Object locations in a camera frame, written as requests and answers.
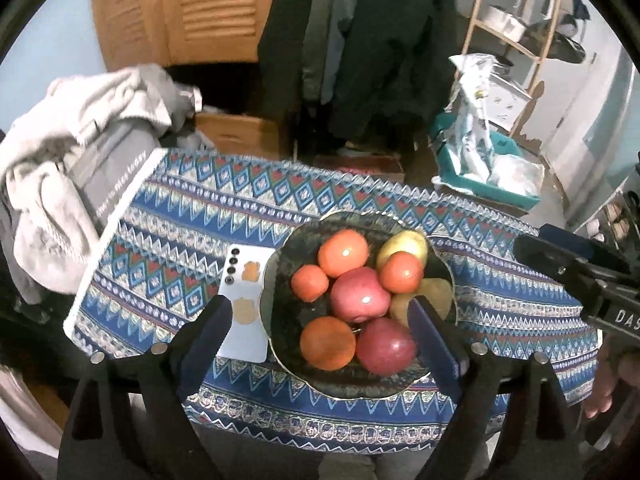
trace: plastic bag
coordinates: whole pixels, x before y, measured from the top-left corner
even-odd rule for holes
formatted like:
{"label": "plastic bag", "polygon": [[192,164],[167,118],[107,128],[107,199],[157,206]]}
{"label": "plastic bag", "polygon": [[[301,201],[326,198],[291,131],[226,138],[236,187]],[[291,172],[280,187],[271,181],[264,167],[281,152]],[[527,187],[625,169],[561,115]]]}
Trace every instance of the plastic bag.
{"label": "plastic bag", "polygon": [[540,196],[544,179],[545,167],[541,164],[517,155],[495,155],[488,184],[522,196]]}
{"label": "plastic bag", "polygon": [[460,92],[462,96],[456,121],[444,136],[456,173],[486,182],[490,175],[494,146],[486,120],[484,98],[489,94],[489,76],[495,57],[490,54],[468,54],[449,59],[461,75],[447,111],[452,109]]}

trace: table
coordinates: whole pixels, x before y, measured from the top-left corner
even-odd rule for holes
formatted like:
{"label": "table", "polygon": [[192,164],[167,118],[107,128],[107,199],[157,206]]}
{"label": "table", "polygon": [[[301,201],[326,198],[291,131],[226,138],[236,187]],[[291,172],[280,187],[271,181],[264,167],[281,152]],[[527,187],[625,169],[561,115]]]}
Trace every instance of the table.
{"label": "table", "polygon": [[[230,243],[279,247],[340,209],[383,211],[424,232],[452,269],[458,320],[496,354],[547,354],[569,403],[590,392],[598,333],[562,286],[514,261],[535,229],[467,198],[215,151],[163,151],[79,293],[73,341],[121,357],[169,341],[216,294]],[[507,399],[498,396],[491,425]],[[363,454],[437,443],[453,405],[429,376],[382,400],[328,398],[264,364],[217,358],[185,404],[195,422],[303,449]]]}

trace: wooden shelf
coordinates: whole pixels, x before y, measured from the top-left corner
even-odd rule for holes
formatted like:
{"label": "wooden shelf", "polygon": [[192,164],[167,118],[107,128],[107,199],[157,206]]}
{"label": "wooden shelf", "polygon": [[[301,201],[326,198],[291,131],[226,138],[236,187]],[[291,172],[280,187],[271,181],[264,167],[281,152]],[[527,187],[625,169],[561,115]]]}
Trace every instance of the wooden shelf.
{"label": "wooden shelf", "polygon": [[498,38],[499,40],[501,40],[504,43],[508,44],[509,46],[512,46],[518,52],[524,54],[525,56],[527,56],[529,59],[535,61],[536,63],[540,61],[540,58],[538,56],[536,56],[528,48],[524,48],[521,44],[517,43],[516,41],[510,40],[503,33],[498,32],[494,28],[489,27],[489,25],[487,25],[485,22],[481,22],[480,20],[477,20],[476,23],[475,23],[475,26],[479,27],[479,28],[482,28],[482,30],[487,31],[489,34],[493,34],[496,38]]}

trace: towel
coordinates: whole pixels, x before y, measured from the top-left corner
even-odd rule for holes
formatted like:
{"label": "towel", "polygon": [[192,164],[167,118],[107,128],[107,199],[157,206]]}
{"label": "towel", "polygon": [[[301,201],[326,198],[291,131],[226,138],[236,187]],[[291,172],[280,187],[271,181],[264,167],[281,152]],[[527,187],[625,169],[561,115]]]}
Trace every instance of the towel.
{"label": "towel", "polygon": [[44,287],[75,294],[98,234],[66,169],[111,121],[139,118],[160,137],[192,113],[193,101],[157,65],[51,83],[0,143],[0,186],[21,213],[17,263]]}

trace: orange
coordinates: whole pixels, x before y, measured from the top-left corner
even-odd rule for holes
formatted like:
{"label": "orange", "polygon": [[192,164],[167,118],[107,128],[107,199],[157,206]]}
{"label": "orange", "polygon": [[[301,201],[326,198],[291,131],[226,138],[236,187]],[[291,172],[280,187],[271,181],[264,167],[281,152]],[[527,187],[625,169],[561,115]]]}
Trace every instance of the orange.
{"label": "orange", "polygon": [[380,269],[380,285],[394,294],[414,292],[422,281],[422,262],[411,253],[398,251]]}
{"label": "orange", "polygon": [[320,267],[305,265],[291,277],[293,293],[306,303],[312,303],[329,288],[329,278]]}
{"label": "orange", "polygon": [[343,229],[320,246],[318,265],[327,276],[337,278],[348,270],[362,267],[368,257],[366,238],[353,229]]}
{"label": "orange", "polygon": [[300,351],[313,367],[332,372],[353,359],[356,336],[345,322],[331,316],[318,317],[302,331]]}

